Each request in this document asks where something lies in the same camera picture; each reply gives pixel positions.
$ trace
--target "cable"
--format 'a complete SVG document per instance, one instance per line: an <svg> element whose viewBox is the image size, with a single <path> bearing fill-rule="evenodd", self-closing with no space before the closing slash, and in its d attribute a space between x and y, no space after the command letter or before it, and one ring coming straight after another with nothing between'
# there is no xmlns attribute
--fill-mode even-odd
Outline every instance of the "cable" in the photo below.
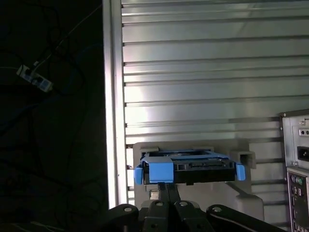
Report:
<svg viewBox="0 0 309 232"><path fill-rule="evenodd" d="M25 192L29 188L30 181L25 175L18 175L17 177L9 176L5 179L3 185L3 192L12 195L15 191Z"/></svg>
<svg viewBox="0 0 309 232"><path fill-rule="evenodd" d="M74 47L76 47L75 49L72 49L72 47L73 47L72 41L75 43L75 46L74 46ZM64 57L69 57L69 55L75 56L76 53L80 50L80 44L79 44L78 40L69 36L68 38L65 39L65 42L66 42L66 45L65 46L64 46L64 44L60 45L58 50L60 50L60 48L61 48L61 50L63 50L63 56ZM53 57L50 57L47 60L48 63L53 63L53 64L57 64L57 63L60 63L62 61L63 61L63 59L61 59L61 58L53 59Z"/></svg>
<svg viewBox="0 0 309 232"><path fill-rule="evenodd" d="M0 67L0 69L14 69L14 70L18 70L19 68L15 68L15 67Z"/></svg>
<svg viewBox="0 0 309 232"><path fill-rule="evenodd" d="M105 192L103 187L98 182L92 182L93 184L97 184L100 189L102 189L102 195L104 196ZM60 227L65 228L67 230L70 229L70 222L76 223L76 217L80 217L80 219L95 219L95 216L98 215L102 210L102 205L104 202L104 197L102 197L102 201L98 200L96 197L90 196L89 193L85 191L85 187L89 186L77 186L74 189L66 191L59 201L55 204L54 217ZM59 206L63 205L64 202L60 201L64 198L66 209L62 211L64 219L60 221L58 217Z"/></svg>
<svg viewBox="0 0 309 232"><path fill-rule="evenodd" d="M5 26L0 26L0 30L1 32L4 32L4 35L0 37L0 41L4 41L9 35L12 34L12 25L5 25Z"/></svg>
<svg viewBox="0 0 309 232"><path fill-rule="evenodd" d="M24 232L32 232L32 231L29 231L29 230L26 230L26 229L22 228L21 226L19 226L17 224L11 224L11 225L16 227L16 228L18 228L18 229L20 229L21 231L24 231Z"/></svg>
<svg viewBox="0 0 309 232"><path fill-rule="evenodd" d="M85 20L87 20L91 15L93 15L93 14L94 14L98 9L100 9L101 7L102 7L102 4L99 5L96 9L94 9L94 10L93 10L89 15L87 15L85 18L83 18L78 24L76 24L76 26L73 27L73 28L68 32L68 34L65 36L65 38L62 39L62 40L59 42L59 44L58 44L58 46L55 48L55 50L57 50L57 49L59 48L59 46L62 45L62 43L65 41L65 39L66 39L67 37L69 37L73 31L75 31ZM35 73L36 70L37 70L41 65L43 65L51 56L52 56L52 54L50 54L46 59L44 59L44 60L41 61L39 64L37 64L37 65L35 66L35 68L33 69L32 72Z"/></svg>
<svg viewBox="0 0 309 232"><path fill-rule="evenodd" d="M61 228L58 228L58 227L54 227L54 226L44 225L44 224L41 224L41 223L36 222L36 221L32 221L30 223L33 224L33 225L36 225L36 226L45 227L46 229L54 229L54 230L58 230L58 231L65 231L64 229L61 229Z"/></svg>
<svg viewBox="0 0 309 232"><path fill-rule="evenodd" d="M35 107L37 107L37 105L31 105L28 108L25 108L20 114L17 115L17 117L7 121L7 122L3 122L0 123L0 126L5 126L4 129L0 130L0 137L4 136L11 128L14 127L14 125L20 121L23 117L26 117L28 115L28 112L31 111L32 109L34 109Z"/></svg>
<svg viewBox="0 0 309 232"><path fill-rule="evenodd" d="M47 9L50 9L50 10L54 11L55 14L56 14L56 18L57 18L57 24L60 24L60 19L59 19L58 12L57 12L54 8L52 8L52 7L47 7L47 6L43 6L43 5L39 5L39 4L27 3L27 2L25 2L25 1L23 1L23 0L20 0L20 1L23 2L23 3L26 4L26 5L29 5L29 6L43 7L43 8L47 8ZM71 29L71 31L67 34L67 36L66 36L64 39L62 39L62 40L60 41L60 43L59 43L58 46L55 48L55 50L58 49L58 48L61 46L61 44L69 37L69 35L70 35L73 31L75 31L85 20L87 20L91 15L93 15L93 13L95 13L95 12L96 12L99 8L101 8L101 7L102 7L102 4L100 4L100 5L99 5L95 10L93 10L89 15L87 15L85 18L83 18L75 27L73 27L73 29ZM50 44L49 47L47 47L47 48L44 50L44 53L46 53L46 51L48 51L49 48L52 49L52 46L53 46L53 45ZM0 49L0 52L5 52L5 53L14 54L14 55L16 55L16 56L21 60L22 64L24 64L23 59L22 59L18 54L16 54L16 53L11 52L11 51L8 51L8 50L4 50L4 49ZM46 59L44 59L41 63L38 63L38 64L35 66L35 68L32 70L32 72L34 73L34 72L38 69L38 67L41 66L44 62L46 62L52 55L53 55L53 53L51 53L51 54L50 54ZM83 72L80 70L80 68L77 67L77 66L75 66L75 69L76 69L77 72L82 76L82 79L85 80L84 74L83 74ZM60 95L60 96L69 96L69 95L72 95L72 94L68 94L68 93L62 93L62 92L59 91L58 89L56 89L56 93L57 93L58 95ZM56 96L56 97L53 99L53 101L55 101L55 100L57 100L57 99L59 99L59 96ZM5 122L0 122L0 125L1 125L1 124L2 124L2 125L3 125L3 124L8 124L10 121L13 121L13 120L15 120L17 117L19 117L19 115L22 114L23 111L28 110L28 109L34 109L34 108L36 108L37 106L38 106L38 104L28 105L28 106L26 106L26 107L24 107L24 108L18 110L17 113L15 114L15 117L13 117L13 119L8 120L8 121L5 121Z"/></svg>
<svg viewBox="0 0 309 232"><path fill-rule="evenodd" d="M77 59L76 59L76 62L79 63L84 55L85 52L95 48L95 47L98 47L98 46L103 46L102 44L100 43L97 43L97 44L93 44L93 45L90 45L88 47L86 47L83 51L81 51L78 56L77 56ZM74 75L76 74L76 70L73 69L72 72L71 72L71 75L70 75L70 80L69 80L69 83L67 85L67 88L65 89L65 91L68 89L68 87L72 84L73 82L73 79L74 79ZM80 126L78 127L78 130L77 132L75 133L74 135L74 138L72 140L72 143L70 145L70 151L69 151L69 155L67 157L67 174L68 174L68 171L69 171L69 167L70 167L70 162L71 162L71 157L72 157L72 153L73 153L73 147L74 147L74 144L75 144L75 140L79 134L79 131L80 131L80 127L82 126L82 124L84 123L84 120L86 118L86 115L87 115L87 111L88 109L86 108L85 109L85 112L84 112L84 115L83 115L83 118L82 118L82 121L80 123Z"/></svg>

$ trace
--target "black cable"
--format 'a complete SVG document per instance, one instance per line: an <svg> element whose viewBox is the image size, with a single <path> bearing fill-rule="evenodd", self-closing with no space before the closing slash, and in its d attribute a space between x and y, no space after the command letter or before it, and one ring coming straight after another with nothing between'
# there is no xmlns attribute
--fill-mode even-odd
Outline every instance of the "black cable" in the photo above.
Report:
<svg viewBox="0 0 309 232"><path fill-rule="evenodd" d="M30 194L0 194L0 197L8 197L8 198L48 198L48 197L54 197L54 195L30 195Z"/></svg>
<svg viewBox="0 0 309 232"><path fill-rule="evenodd" d="M29 107L27 107L26 109L24 109L20 114L18 114L16 117L6 121L6 122L2 122L0 123L0 126L7 126L7 127L12 127L14 126L18 121L20 121L22 118L26 117L28 115L28 113L35 109L36 107L38 107L40 105L41 102L30 105ZM0 130L0 137L4 135L4 130Z"/></svg>
<svg viewBox="0 0 309 232"><path fill-rule="evenodd" d="M28 6L35 6L35 7L41 8L42 13L43 13L44 20L45 20L46 23L48 24L49 30L58 29L58 30L59 30L59 37L58 37L57 40L59 41L59 40L61 39L61 36L62 36L62 29L61 29L61 24L60 24L60 16L59 16L58 11L57 11L54 7L42 5L42 4L41 4L41 0L38 1L39 4L37 4L37 3L29 3L29 2L26 2L25 0L20 0L20 2L22 2L23 4L28 5ZM50 20L49 20L47 14L46 14L46 11L45 11L46 9L47 9L47 10L50 10L50 11L52 11L52 12L55 13L56 24L57 24L56 27L52 27L52 26L51 26Z"/></svg>
<svg viewBox="0 0 309 232"><path fill-rule="evenodd" d="M232 220L232 219L225 218L225 217L221 217L221 216L218 216L218 215L215 215L215 214L211 214L211 216L214 217L214 218L217 218L217 219L219 219L219 220L222 220L222 221L230 222L230 223L232 223L233 225L236 225L236 226L241 227L242 229L245 229L246 231L258 232L257 230L251 229L251 228L249 228L248 226L243 225L243 224L241 224L241 223L239 223L239 222L237 222L237 221L234 221L234 220Z"/></svg>
<svg viewBox="0 0 309 232"><path fill-rule="evenodd" d="M18 144L18 145L11 145L11 146L1 146L0 152L10 152L10 151L28 151L29 150L28 144Z"/></svg>
<svg viewBox="0 0 309 232"><path fill-rule="evenodd" d="M12 24L8 25L8 31L5 33L4 36L0 37L0 41L4 41L7 37L9 37L12 34L13 28Z"/></svg>
<svg viewBox="0 0 309 232"><path fill-rule="evenodd" d="M12 161L9 161L9 160L6 160L6 159L2 159L0 158L0 163L1 164L4 164L4 165L7 165L8 167L11 167L11 168L14 168L20 172L23 172L23 173L26 173L26 174L30 174L30 175L34 175L34 176L37 176L39 178L42 178L44 180L47 180L49 182L52 182L52 183L55 183L61 187L64 187L66 189L73 189L73 185L71 184L68 184L68 183L65 183L65 182L61 182L57 179L54 179L52 177L49 177L49 176L46 176L46 175L41 175L41 174L37 174L35 171L31 170L31 169L28 169L28 168L25 168L23 166L21 166L19 163L16 163L16 162L12 162Z"/></svg>
<svg viewBox="0 0 309 232"><path fill-rule="evenodd" d="M80 128L83 125L84 120L85 120L86 115L87 115L87 112L88 112L88 105L89 104L88 104L88 89L87 89L87 86L86 86L86 77L85 77L85 74L83 73L83 71L81 70L81 68L79 67L79 65L77 64L77 62L74 60L72 54L70 53L70 37L69 36L67 36L65 38L65 40L67 41L67 48L66 49L64 48L64 52L62 50L57 51L57 49L59 49L59 48L62 49L63 47L59 46L59 44L61 43L60 36L59 36L58 39L53 40L52 32L53 32L53 30L57 29L59 34L62 33L62 29L60 28L60 20L57 20L57 26L56 27L52 27L50 20L49 20L47 14L46 14L47 8L45 8L44 6L41 6L39 4L29 4L28 3L28 5L35 5L35 6L41 7L44 20L46 21L46 24L48 26L47 35L46 35L46 40L47 40L48 46L43 51L43 53L40 55L39 59L37 59L37 60L38 61L40 61L42 59L44 60L47 51L49 51L49 50L51 51L51 57L49 59L47 59L47 69L48 69L49 77L50 77L50 70L51 70L51 67L50 67L51 64L50 63L52 62L53 57L57 57L57 58L60 58L60 60L63 60L64 62L66 62L70 66L72 66L72 68L75 69L77 71L77 73L80 75L81 80L82 80L81 86L78 88L78 90L74 91L73 93L63 92L63 91L59 90L58 88L55 88L55 93L57 93L60 96L71 96L71 95L75 95L78 91L82 90L83 88L85 89L85 100L84 100L85 101L85 109L84 109L84 113L82 115L82 119L81 119L81 121L78 125L78 130L76 131L76 133L73 137L72 143L70 145L70 152L69 152L68 160L67 160L67 173L66 173L66 174L68 174L68 170L69 170L69 166L70 166L70 162L71 162L71 157L72 157L73 147L75 145L76 138L79 134ZM57 220L58 224L63 228L70 227L69 222L68 222L68 219L70 217L74 217L74 215L81 215L79 212L76 212L76 211L80 211L82 208L71 210L70 209L71 208L70 202L69 202L70 197L77 194L80 190L81 190L80 187L70 189L70 190L66 191L66 193L63 195L64 197L67 197L67 204L68 204L66 212L65 212L65 226L62 225L62 222L58 218L57 204L55 205L55 211L54 211L55 219ZM82 196L79 196L79 197L82 197L83 199L91 200L93 203L95 203L97 205L96 209L89 209L89 208L87 209L87 210L92 212L92 213L88 214L90 217L93 216L94 214L97 214L99 211L101 211L103 201L100 202L97 199L94 199L92 196L89 196L89 195L82 195Z"/></svg>
<svg viewBox="0 0 309 232"><path fill-rule="evenodd" d="M16 56L19 59L21 65L25 64L24 59L19 54L17 54L14 51L11 51L11 50L8 50L8 49L4 49L4 48L0 48L0 53L6 53L6 54L14 55L14 56Z"/></svg>
<svg viewBox="0 0 309 232"><path fill-rule="evenodd" d="M37 106L29 107L28 109L21 112L16 118L11 119L9 122L1 123L0 125L6 125L4 129L0 130L0 137L4 136L11 128L13 128L18 121L26 117L27 114L36 108Z"/></svg>
<svg viewBox="0 0 309 232"><path fill-rule="evenodd" d="M68 58L69 55L71 56L74 56L78 51L79 51L79 48L80 48L80 45L77 41L77 39L74 39L70 36L67 36L64 38L63 40L64 42L62 42L62 44L65 44L65 46L63 45L58 45L58 50L62 49L64 52L64 56ZM72 49L72 41L75 43L75 46L74 46L74 49ZM50 61L50 63L53 63L53 64L58 64L58 63L61 63L63 62L63 59L61 58L58 58L58 57L50 57L48 59L48 61Z"/></svg>
<svg viewBox="0 0 309 232"><path fill-rule="evenodd" d="M89 193L84 193L84 188L89 186L90 184L97 184L100 189L102 189L102 201L98 200L94 196L90 196ZM79 217L78 219L94 219L99 213L102 211L102 205L104 203L104 194L105 191L103 187L97 182L88 183L88 185L77 185L73 189L66 191L64 194L61 195L59 198L59 201L55 204L55 210L54 210L54 217L58 223L58 225L62 228L65 228L67 230L71 229L70 224L76 223L75 220L76 217ZM63 221L59 219L59 206L60 203L62 203L61 200L65 200L66 209L62 212L63 213ZM85 202L84 205L75 205L78 202ZM89 207L89 205L93 203L95 208Z"/></svg>

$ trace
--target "white connector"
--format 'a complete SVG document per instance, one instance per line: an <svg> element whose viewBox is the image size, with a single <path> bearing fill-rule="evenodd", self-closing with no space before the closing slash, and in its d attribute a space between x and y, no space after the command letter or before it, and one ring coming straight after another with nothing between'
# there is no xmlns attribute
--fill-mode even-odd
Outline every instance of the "white connector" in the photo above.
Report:
<svg viewBox="0 0 309 232"><path fill-rule="evenodd" d="M25 65L21 65L16 74L46 93L53 89L51 81L36 72L31 73L30 69Z"/></svg>

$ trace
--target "aluminum frame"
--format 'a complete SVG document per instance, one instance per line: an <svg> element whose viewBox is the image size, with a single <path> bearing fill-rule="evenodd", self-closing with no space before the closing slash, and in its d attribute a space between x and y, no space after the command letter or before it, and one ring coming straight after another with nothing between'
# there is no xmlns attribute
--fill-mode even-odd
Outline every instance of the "aluminum frame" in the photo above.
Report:
<svg viewBox="0 0 309 232"><path fill-rule="evenodd" d="M127 203L121 1L103 0L109 208Z"/></svg>

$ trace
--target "bolt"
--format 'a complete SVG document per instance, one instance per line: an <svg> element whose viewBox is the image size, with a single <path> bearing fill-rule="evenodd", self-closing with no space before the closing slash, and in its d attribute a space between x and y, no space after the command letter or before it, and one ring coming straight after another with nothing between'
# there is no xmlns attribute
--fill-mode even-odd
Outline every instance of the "bolt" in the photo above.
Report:
<svg viewBox="0 0 309 232"><path fill-rule="evenodd" d="M214 207L212 210L217 213L222 211L222 209L219 207Z"/></svg>
<svg viewBox="0 0 309 232"><path fill-rule="evenodd" d="M188 205L187 202L180 202L179 204L180 204L181 206L187 206L187 205Z"/></svg>

